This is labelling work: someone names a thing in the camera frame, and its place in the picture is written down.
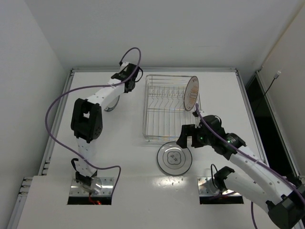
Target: white table surface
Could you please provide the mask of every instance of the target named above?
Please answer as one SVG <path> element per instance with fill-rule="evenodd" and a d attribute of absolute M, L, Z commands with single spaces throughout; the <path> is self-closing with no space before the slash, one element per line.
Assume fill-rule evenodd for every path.
<path fill-rule="evenodd" d="M 240 171 L 209 146 L 193 149 L 193 164 L 183 177 L 165 176 L 158 168 L 160 145 L 148 146 L 142 135 L 145 76 L 135 89 L 121 96 L 118 106 L 103 112 L 103 132 L 98 138 L 100 153 L 92 161 L 100 167 L 120 165 L 121 178 L 111 206 L 67 205 L 75 155 L 55 144 L 47 176 L 34 177 L 19 222 L 30 228 L 108 228 L 108 229 L 252 229 L 250 202 L 238 205 L 200 205 L 197 177 L 210 176 L 210 164 L 218 169 L 230 166 Z M 197 75 L 202 109 L 221 117 L 227 132 L 239 135 L 259 156 L 248 113 L 235 73 L 156 73 Z M 108 82 L 113 73 L 75 73 L 71 88 Z M 77 150 L 70 128 L 74 101 L 97 89 L 69 95 L 57 138 Z M 118 169 L 99 171 L 101 177 L 116 177 Z M 268 215 L 254 206 L 259 229 L 277 228 Z"/>

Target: white wall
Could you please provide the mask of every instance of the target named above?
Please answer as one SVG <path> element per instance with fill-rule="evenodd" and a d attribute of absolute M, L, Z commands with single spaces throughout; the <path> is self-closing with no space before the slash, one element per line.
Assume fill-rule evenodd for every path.
<path fill-rule="evenodd" d="M 302 0 L 25 0 L 64 67 L 237 67 L 245 81 Z"/>
<path fill-rule="evenodd" d="M 265 89 L 278 70 L 282 74 L 267 95 L 298 168 L 305 175 L 305 7 L 264 63 L 260 74 Z"/>
<path fill-rule="evenodd" d="M 38 173 L 47 141 L 44 114 L 65 78 L 25 2 L 0 1 L 0 228 L 22 178 Z"/>

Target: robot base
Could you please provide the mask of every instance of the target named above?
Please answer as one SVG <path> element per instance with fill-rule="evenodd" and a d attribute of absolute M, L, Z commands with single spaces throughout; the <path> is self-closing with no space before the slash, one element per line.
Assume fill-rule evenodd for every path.
<path fill-rule="evenodd" d="M 68 205 L 92 205 L 92 201 L 99 201 L 101 205 L 111 205 L 114 179 L 113 177 L 98 177 L 98 179 L 102 181 L 102 185 L 99 185 L 99 190 L 92 193 L 89 198 L 91 190 L 73 178 Z"/>

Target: white plate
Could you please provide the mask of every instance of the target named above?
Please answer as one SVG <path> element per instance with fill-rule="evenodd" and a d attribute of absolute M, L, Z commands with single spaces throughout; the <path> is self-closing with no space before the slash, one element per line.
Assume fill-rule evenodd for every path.
<path fill-rule="evenodd" d="M 197 101 L 197 97 L 199 94 L 199 80 L 197 76 L 193 76 L 185 89 L 184 93 L 184 108 L 186 111 L 192 110 Z"/>

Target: metal frame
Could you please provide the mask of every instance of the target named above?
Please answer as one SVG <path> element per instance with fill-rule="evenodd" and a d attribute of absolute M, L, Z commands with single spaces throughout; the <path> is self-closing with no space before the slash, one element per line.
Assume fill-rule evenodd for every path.
<path fill-rule="evenodd" d="M 251 123 L 251 127 L 252 127 L 252 131 L 253 131 L 253 134 L 254 134 L 256 145 L 257 145 L 257 148 L 258 148 L 258 152 L 260 154 L 260 158 L 264 161 L 265 164 L 267 164 L 269 166 L 267 156 L 266 156 L 266 152 L 264 150 L 261 137 L 258 133 L 257 125 L 256 125 L 254 115 L 253 115 L 253 112 L 252 112 L 252 109 L 251 109 L 251 106 L 250 106 L 250 102 L 249 102 L 249 99 L 248 99 L 248 96 L 247 96 L 247 93 L 246 93 L 246 89 L 244 87 L 244 83 L 243 83 L 243 81 L 241 79 L 241 76 L 240 76 L 238 71 L 236 71 L 236 77 L 237 77 L 237 81 L 238 81 L 238 84 L 239 84 L 239 87 L 240 87 L 240 91 L 241 91 L 242 96 L 243 96 L 244 105 L 246 107 L 246 110 L 247 110 L 247 113 L 248 113 L 248 116 L 249 116 L 249 120 L 250 120 L 250 123 Z"/>
<path fill-rule="evenodd" d="M 264 92 L 265 88 L 263 87 L 263 84 L 262 84 L 262 82 L 260 80 L 261 76 L 260 76 L 259 71 L 256 72 L 255 77 L 257 78 L 257 81 L 258 81 L 258 84 L 259 84 L 261 90 Z M 286 155 L 287 155 L 290 167 L 292 169 L 292 172 L 294 173 L 294 175 L 296 177 L 300 177 L 300 172 L 298 171 L 297 166 L 295 164 L 295 161 L 294 161 L 294 159 L 292 157 L 292 149 L 289 146 L 288 140 L 282 135 L 282 133 L 284 133 L 284 131 L 283 131 L 282 127 L 281 127 L 280 120 L 275 115 L 275 110 L 274 110 L 272 104 L 270 103 L 270 101 L 271 101 L 270 95 L 267 93 L 265 95 L 265 98 L 266 98 L 266 103 L 267 103 L 268 109 L 269 109 L 269 111 L 271 113 L 272 120 L 273 120 L 273 122 L 275 124 L 277 132 L 279 133 L 279 137 L 281 139 L 282 145 L 284 146 L 284 151 L 286 152 Z"/>
<path fill-rule="evenodd" d="M 16 203 L 15 203 L 15 207 L 10 216 L 10 221 L 7 226 L 7 229 L 16 229 L 17 228 L 25 201 L 28 196 L 28 192 L 29 192 L 32 180 L 33 180 L 32 177 L 23 178 L 23 181 L 22 181 L 22 184 L 20 187 L 20 191 L 19 191 Z"/>
<path fill-rule="evenodd" d="M 74 72 L 70 71 L 68 76 L 67 76 L 67 80 L 66 80 L 66 83 L 65 83 L 65 86 L 63 88 L 62 93 L 65 93 L 66 91 L 70 90 L 73 76 L 74 76 Z M 52 125 L 52 128 L 51 128 L 51 133 L 55 137 L 58 134 L 59 126 L 61 124 L 61 118 L 62 118 L 62 115 L 63 115 L 63 110 L 65 108 L 67 99 L 68 99 L 67 96 L 62 97 L 60 99 L 60 102 L 59 102 L 59 105 L 58 105 L 58 108 L 57 108 L 55 119 L 54 119 L 54 122 L 53 122 L 53 125 Z M 55 145 L 55 142 L 53 141 L 53 139 L 51 137 L 49 137 L 46 148 L 45 148 L 45 151 L 44 151 L 44 154 L 43 154 L 42 163 L 40 165 L 40 169 L 39 169 L 39 172 L 38 172 L 39 176 L 43 175 L 45 163 L 47 161 L 50 162 L 50 160 L 51 160 L 51 155 L 52 155 L 54 145 Z"/>
<path fill-rule="evenodd" d="M 182 125 L 195 123 L 195 117 L 192 115 L 194 109 L 186 111 L 183 105 L 184 91 L 190 79 L 191 76 L 185 75 L 146 76 L 142 133 L 148 142 L 176 141 Z M 200 95 L 197 102 L 201 110 Z M 159 129 L 159 123 L 163 123 L 163 131 Z"/>

